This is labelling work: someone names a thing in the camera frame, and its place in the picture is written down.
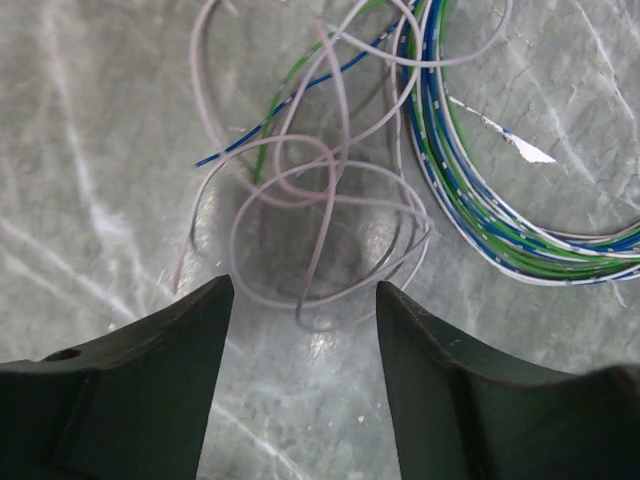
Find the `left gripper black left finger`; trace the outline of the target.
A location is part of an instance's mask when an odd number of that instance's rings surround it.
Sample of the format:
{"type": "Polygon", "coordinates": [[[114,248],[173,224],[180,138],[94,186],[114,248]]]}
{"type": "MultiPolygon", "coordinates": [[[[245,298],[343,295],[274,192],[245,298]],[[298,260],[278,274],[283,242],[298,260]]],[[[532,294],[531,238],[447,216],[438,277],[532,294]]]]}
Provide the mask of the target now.
{"type": "Polygon", "coordinates": [[[1,367],[5,479],[193,479],[230,323],[229,276],[95,340],[1,367]]]}

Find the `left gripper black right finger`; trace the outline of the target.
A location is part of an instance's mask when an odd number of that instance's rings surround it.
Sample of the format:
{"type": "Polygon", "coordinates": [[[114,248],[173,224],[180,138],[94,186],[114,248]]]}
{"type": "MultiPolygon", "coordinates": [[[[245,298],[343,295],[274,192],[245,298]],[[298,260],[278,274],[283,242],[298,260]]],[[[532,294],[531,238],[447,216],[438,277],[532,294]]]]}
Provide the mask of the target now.
{"type": "Polygon", "coordinates": [[[635,479],[639,369],[580,375],[497,350],[393,284],[376,321],[405,479],[635,479]]]}

